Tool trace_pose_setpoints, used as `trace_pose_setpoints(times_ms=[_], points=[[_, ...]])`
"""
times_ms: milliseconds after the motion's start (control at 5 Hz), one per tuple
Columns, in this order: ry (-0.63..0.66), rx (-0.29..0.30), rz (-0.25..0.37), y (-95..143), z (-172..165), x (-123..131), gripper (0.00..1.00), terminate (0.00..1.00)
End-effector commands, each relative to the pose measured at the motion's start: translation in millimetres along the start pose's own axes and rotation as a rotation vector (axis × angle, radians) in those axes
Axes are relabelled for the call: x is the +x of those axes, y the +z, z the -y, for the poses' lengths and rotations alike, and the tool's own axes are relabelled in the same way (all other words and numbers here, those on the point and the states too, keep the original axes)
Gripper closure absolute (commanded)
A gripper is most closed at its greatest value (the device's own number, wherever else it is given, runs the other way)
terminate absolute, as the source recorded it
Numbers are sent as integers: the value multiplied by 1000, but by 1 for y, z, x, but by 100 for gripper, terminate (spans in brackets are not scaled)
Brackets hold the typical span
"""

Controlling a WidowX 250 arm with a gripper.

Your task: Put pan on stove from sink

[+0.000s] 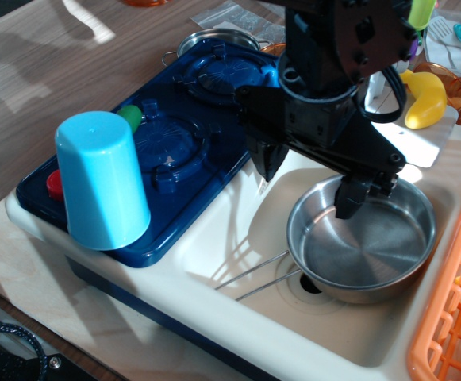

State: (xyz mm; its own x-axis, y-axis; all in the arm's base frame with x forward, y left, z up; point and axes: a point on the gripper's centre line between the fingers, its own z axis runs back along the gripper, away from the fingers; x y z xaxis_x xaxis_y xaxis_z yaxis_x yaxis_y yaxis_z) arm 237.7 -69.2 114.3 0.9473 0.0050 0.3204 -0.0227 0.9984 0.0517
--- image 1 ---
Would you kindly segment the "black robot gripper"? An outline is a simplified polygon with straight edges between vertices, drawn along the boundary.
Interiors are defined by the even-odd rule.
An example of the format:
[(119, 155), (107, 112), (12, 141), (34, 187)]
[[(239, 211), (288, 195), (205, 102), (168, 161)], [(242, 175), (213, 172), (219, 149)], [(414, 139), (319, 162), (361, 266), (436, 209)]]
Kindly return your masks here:
[(239, 87), (240, 123), (262, 178), (270, 182), (294, 150), (344, 175), (334, 198), (338, 219), (353, 217), (369, 196), (390, 197), (405, 157), (374, 123), (401, 116), (406, 91), (394, 67), (382, 74), (398, 103), (396, 110), (382, 114), (365, 109), (366, 85), (311, 91), (286, 56), (279, 60), (277, 87)]

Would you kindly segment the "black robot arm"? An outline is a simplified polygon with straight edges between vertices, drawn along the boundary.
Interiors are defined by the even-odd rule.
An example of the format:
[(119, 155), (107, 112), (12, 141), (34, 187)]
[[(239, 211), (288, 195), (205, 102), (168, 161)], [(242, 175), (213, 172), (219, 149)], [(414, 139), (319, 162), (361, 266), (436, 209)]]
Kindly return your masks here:
[(402, 115), (395, 64), (417, 39), (408, 1), (286, 1), (276, 87), (236, 91), (252, 161), (265, 180), (289, 151), (339, 172), (334, 205), (349, 219), (370, 195), (390, 196), (405, 157), (375, 128)]

